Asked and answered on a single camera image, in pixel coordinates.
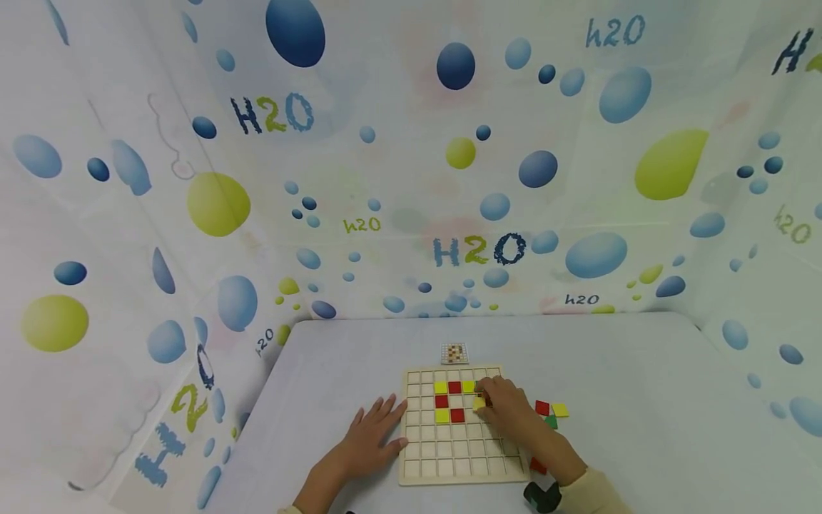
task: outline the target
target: fabric wall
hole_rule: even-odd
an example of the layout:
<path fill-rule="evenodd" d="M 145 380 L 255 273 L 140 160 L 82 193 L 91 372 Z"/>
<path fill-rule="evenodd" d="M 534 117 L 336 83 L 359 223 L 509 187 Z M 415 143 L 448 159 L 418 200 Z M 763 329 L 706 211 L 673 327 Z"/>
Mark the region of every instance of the fabric wall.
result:
<path fill-rule="evenodd" d="M 309 318 L 675 310 L 822 465 L 811 0 L 0 15 L 4 490 L 204 508 Z"/>

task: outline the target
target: colored wooden tile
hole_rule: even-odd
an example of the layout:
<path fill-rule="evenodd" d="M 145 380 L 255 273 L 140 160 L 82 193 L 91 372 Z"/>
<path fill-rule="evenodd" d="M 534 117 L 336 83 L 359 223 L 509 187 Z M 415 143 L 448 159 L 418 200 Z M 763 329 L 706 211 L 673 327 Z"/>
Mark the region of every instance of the colored wooden tile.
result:
<path fill-rule="evenodd" d="M 534 410 L 536 410 L 537 414 L 539 414 L 541 416 L 548 416 L 548 415 L 551 414 L 550 404 L 547 404 L 544 401 L 537 400 L 537 406 Z"/>
<path fill-rule="evenodd" d="M 462 409 L 451 409 L 451 423 L 465 423 L 465 412 Z"/>

